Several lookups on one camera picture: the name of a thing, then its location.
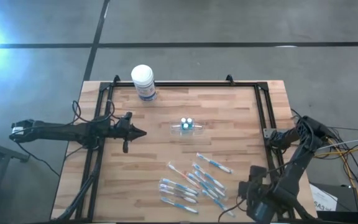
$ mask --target wooden tabletop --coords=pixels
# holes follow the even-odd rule
[[[290,105],[283,81],[267,81],[278,128],[292,128]],[[82,117],[92,119],[100,82],[84,82],[80,96]],[[153,102],[140,101],[131,87],[115,88],[115,115],[133,112],[132,122],[147,135],[129,143],[129,153],[122,152],[121,139],[107,139],[104,147],[94,222],[216,222],[221,209],[212,200],[199,196],[191,206],[199,214],[186,212],[160,200],[158,182],[168,178],[190,186],[167,168],[172,164],[191,172],[197,162],[227,187],[227,207],[235,205],[238,182],[246,181],[251,165],[267,166],[264,142],[255,100],[249,87],[160,87]],[[199,136],[183,138],[170,134],[170,122],[191,117],[205,123]],[[80,147],[71,142],[67,154]],[[288,161],[294,149],[284,154]],[[227,174],[196,158],[196,153],[214,159],[234,170]],[[52,218],[58,217],[80,189],[86,151],[71,155],[63,165]],[[83,214],[88,209],[88,199]],[[306,173],[300,181],[298,200],[316,217]],[[224,215],[222,222],[251,222],[245,212],[235,210],[236,218]]]

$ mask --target white container lid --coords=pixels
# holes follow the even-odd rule
[[[138,85],[148,85],[153,81],[153,71],[147,65],[138,65],[132,69],[132,80]]]

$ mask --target metal stand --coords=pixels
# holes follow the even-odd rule
[[[0,154],[19,159],[22,162],[27,162],[30,157],[30,155],[25,155],[2,146],[0,146]]]
[[[233,78],[231,77],[231,75],[228,75],[226,77],[226,80],[222,81],[222,82],[181,82],[181,83],[178,83],[178,82],[155,82],[155,85],[156,86],[164,86],[164,87],[169,87],[169,86],[197,86],[197,87],[235,86],[235,87],[253,88],[255,91],[255,97],[256,97],[256,102],[257,102],[257,107],[258,107],[260,127],[261,127],[261,130],[263,133],[263,130],[267,129],[268,127],[267,127],[266,120],[265,120],[265,113],[264,113],[263,104],[262,104],[262,97],[260,96],[260,92],[262,91],[263,94],[265,95],[265,101],[266,101],[266,105],[267,105],[267,114],[268,114],[268,117],[270,120],[270,128],[276,128],[275,118],[274,118],[274,114],[273,114],[273,107],[272,107],[272,102],[270,100],[269,87],[267,85],[267,82],[235,82],[233,80]],[[98,100],[96,103],[94,117],[100,116],[100,112],[101,112],[101,108],[102,108],[101,105],[102,105],[103,96],[104,96],[105,92],[108,91],[107,100],[112,100],[112,94],[113,94],[113,90],[115,87],[133,87],[134,88],[134,84],[132,82],[121,83],[119,76],[116,76],[112,83],[111,82],[100,83],[99,95],[98,95]],[[105,115],[110,113],[109,106],[110,106],[110,104],[106,103],[106,109],[104,111]],[[266,152],[268,169],[269,170],[274,169],[275,165],[274,165],[274,161],[273,161],[272,149],[270,147],[268,147],[267,138],[265,138],[265,137],[264,137],[264,144],[265,144],[265,152]],[[98,182],[99,182],[99,174],[100,174],[100,169],[101,169],[101,161],[103,158],[103,151],[104,151],[104,139],[100,139],[99,148],[97,150],[97,155],[96,155],[96,163],[94,165],[94,169],[93,169],[91,175],[90,175],[90,167],[91,167],[93,151],[88,151],[88,153],[86,155],[83,178],[81,181],[81,188],[84,185],[89,184],[89,179],[92,176],[92,189],[91,189],[91,195],[90,195],[88,212],[87,212],[86,218],[83,217],[83,202],[84,202],[84,200],[83,200],[83,198],[81,198],[80,202],[76,208],[75,218],[71,219],[71,220],[64,220],[65,223],[67,223],[67,222],[69,222],[69,223],[89,223],[89,222],[93,221],[94,206],[95,206],[95,201],[96,201],[96,196],[97,196],[97,191],[98,191]],[[276,157],[278,160],[277,161],[278,165],[279,166],[282,165],[283,157],[282,157],[281,151],[275,152],[275,154],[276,154]],[[270,174],[270,178],[273,180],[275,177],[278,177],[281,173],[282,173],[282,170],[273,172]],[[290,218],[295,217],[295,214],[293,214],[293,211],[289,211],[289,215],[290,215]],[[61,222],[62,222],[62,220],[51,220],[50,221],[50,223],[61,223]]]

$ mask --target black robotic arm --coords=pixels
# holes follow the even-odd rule
[[[133,141],[147,133],[131,124],[132,113],[127,112],[111,126],[111,120],[100,116],[89,123],[55,124],[27,119],[12,124],[12,134],[9,136],[14,142],[31,142],[36,139],[76,141],[88,149],[98,146],[100,138],[123,139],[122,150],[128,153],[128,141]]]
[[[247,200],[247,215],[257,223],[270,223],[275,214],[282,215],[294,208],[303,220],[314,219],[296,199],[299,180],[316,150],[327,137],[333,136],[326,126],[307,116],[300,118],[296,127],[285,133],[274,131],[268,139],[272,149],[287,149],[297,140],[300,144],[290,161],[283,165],[286,166],[284,172],[271,184],[262,184],[262,178],[271,171],[258,166],[251,167],[248,182],[239,183],[239,195]]]

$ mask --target toothbrush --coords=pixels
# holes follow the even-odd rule
[[[203,178],[203,176],[201,175],[200,172],[196,171],[195,174],[196,174],[196,176],[197,176],[198,178],[200,178],[200,179],[204,182],[204,184],[206,184],[208,187],[210,187],[211,189],[215,190],[215,191],[216,191],[219,195],[221,195],[222,197],[226,197],[226,195],[225,195],[223,192],[221,192],[221,190],[219,190],[219,189],[218,189],[217,187],[215,187],[213,184],[211,184],[211,183],[209,183],[208,181],[206,181],[206,180]]]
[[[189,211],[189,212],[193,212],[193,213],[195,213],[195,214],[198,214],[198,211],[195,210],[194,208],[190,208],[190,207],[181,205],[181,204],[179,204],[179,203],[173,202],[173,201],[169,200],[169,199],[166,198],[166,197],[161,197],[161,201],[163,201],[163,202],[165,202],[165,203],[169,203],[169,204],[171,204],[171,205],[173,205],[173,206],[175,206],[175,207],[177,207],[177,208],[182,208],[182,209],[187,210],[187,211]]]
[[[219,181],[217,181],[215,178],[213,178],[209,173],[205,172],[205,170],[203,170],[203,168],[201,168],[197,163],[193,163],[193,167],[202,172],[204,174],[204,176],[206,176],[209,180],[211,180],[212,182],[214,182],[214,184],[216,184],[218,187],[222,188],[222,189],[226,189],[223,184],[221,184]]]
[[[180,174],[184,179],[186,179],[189,183],[193,184],[196,188],[200,189],[201,187],[199,187],[199,185],[194,182],[193,180],[191,180],[190,178],[188,178],[185,174],[182,174],[179,170],[177,170],[172,164],[168,163],[168,167],[177,172],[178,174]]]
[[[195,200],[195,199],[192,199],[192,198],[189,198],[189,197],[185,197],[185,196],[182,196],[182,195],[180,195],[180,194],[176,194],[176,193],[171,192],[171,191],[169,191],[169,190],[167,190],[167,189],[160,189],[160,192],[164,192],[164,193],[173,195],[173,196],[175,196],[175,197],[182,198],[183,200],[186,200],[186,201],[191,202],[191,203],[198,203],[197,200]]]
[[[224,205],[223,205],[219,200],[217,200],[216,198],[212,197],[212,195],[210,195],[206,190],[203,190],[202,193],[203,193],[205,196],[210,197],[210,198],[215,202],[215,204],[218,205],[218,206],[221,208],[221,210],[223,210],[223,211],[226,211],[226,210],[227,210],[227,207],[226,207],[226,206],[224,206]],[[228,211],[227,214],[229,214],[229,215],[230,215],[231,217],[233,217],[233,218],[236,217],[236,215],[233,214],[231,211]]]
[[[176,189],[176,188],[168,186],[166,184],[160,184],[160,189],[173,190],[173,191],[180,192],[180,193],[190,196],[190,197],[197,197],[197,195],[195,195],[195,194],[189,193],[185,190]]]
[[[217,168],[223,170],[224,172],[227,172],[229,174],[232,174],[233,173],[233,170],[232,169],[229,169],[227,167],[225,167],[224,165],[220,164],[220,163],[217,163],[211,159],[208,159],[207,157],[201,155],[200,153],[197,152],[197,157],[199,157],[200,159],[205,159],[206,161],[208,161],[210,164],[216,166]]]
[[[197,192],[196,190],[193,190],[193,189],[191,189],[191,188],[189,188],[189,187],[187,187],[187,186],[184,186],[184,185],[182,185],[182,184],[175,183],[175,182],[172,181],[172,180],[168,180],[168,179],[162,178],[162,179],[160,180],[160,183],[167,184],[167,185],[168,185],[168,184],[173,184],[174,186],[176,186],[176,187],[179,188],[179,189],[186,190],[187,192],[190,192],[190,193],[192,193],[192,194],[198,195],[198,192]]]
[[[192,178],[192,179],[198,180],[198,178],[195,177],[195,176],[194,176],[193,174],[191,174],[191,173],[187,173],[187,176],[190,177],[190,178]],[[200,185],[203,186],[203,188],[204,188],[206,191],[208,191],[213,197],[219,198],[219,196],[218,196],[213,190],[211,190],[209,187],[207,187],[207,185],[205,185],[203,181],[199,180],[199,183],[200,183]]]

